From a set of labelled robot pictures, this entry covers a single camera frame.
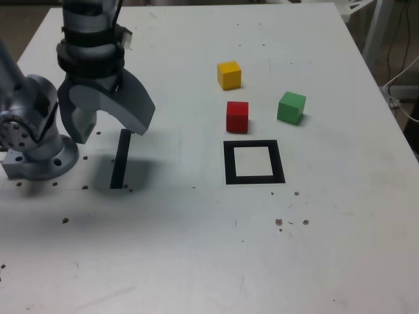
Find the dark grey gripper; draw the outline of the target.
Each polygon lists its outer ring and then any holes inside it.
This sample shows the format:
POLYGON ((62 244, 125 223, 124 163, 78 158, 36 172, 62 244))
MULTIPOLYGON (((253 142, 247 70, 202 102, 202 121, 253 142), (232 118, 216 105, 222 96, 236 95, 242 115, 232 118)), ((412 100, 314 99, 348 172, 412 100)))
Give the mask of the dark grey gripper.
POLYGON ((127 70, 97 77, 75 71, 66 74, 58 89, 63 125, 70 138, 85 144, 103 111, 127 130, 143 135, 155 113, 155 105, 142 83, 127 70))

